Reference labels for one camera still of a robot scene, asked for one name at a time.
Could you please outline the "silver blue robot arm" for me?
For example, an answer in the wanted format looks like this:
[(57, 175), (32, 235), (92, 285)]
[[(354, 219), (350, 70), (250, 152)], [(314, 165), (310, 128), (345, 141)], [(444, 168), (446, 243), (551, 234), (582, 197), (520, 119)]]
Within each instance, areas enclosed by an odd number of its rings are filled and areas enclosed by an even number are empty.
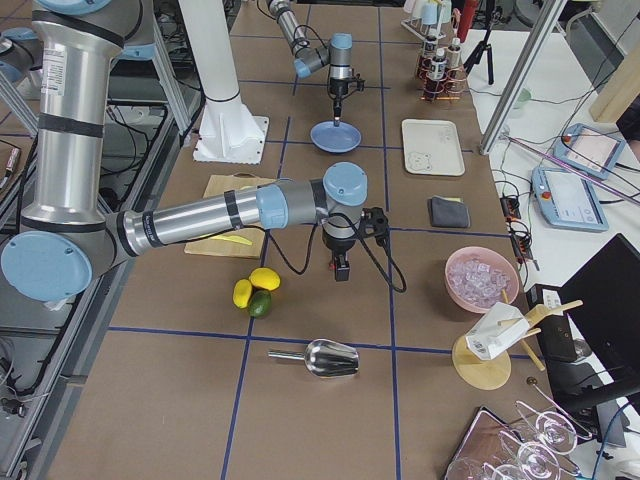
[(363, 91), (365, 85), (365, 80), (352, 67), (352, 35), (334, 33), (329, 43), (319, 39), (320, 45), (313, 47), (306, 32), (314, 29), (298, 22), (290, 1), (270, 0), (266, 5), (290, 47), (297, 76), (304, 79), (324, 67), (329, 68), (327, 92), (333, 103), (333, 123), (339, 126), (344, 100), (354, 91)]
[(350, 162), (319, 180), (276, 181), (161, 210), (100, 212), (111, 65), (153, 23), (148, 1), (33, 5), (44, 47), (35, 191), (1, 254), (6, 280), (28, 298), (61, 301), (150, 249), (252, 226), (321, 225), (334, 249), (361, 233), (367, 177)]

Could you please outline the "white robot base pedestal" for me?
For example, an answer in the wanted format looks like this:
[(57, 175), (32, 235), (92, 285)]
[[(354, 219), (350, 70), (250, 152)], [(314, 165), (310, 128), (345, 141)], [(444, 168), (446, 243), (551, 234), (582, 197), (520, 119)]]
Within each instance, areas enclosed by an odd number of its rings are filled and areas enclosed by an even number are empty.
[(179, 3), (205, 106), (194, 159), (255, 165), (261, 162), (269, 119), (243, 103), (221, 1)]

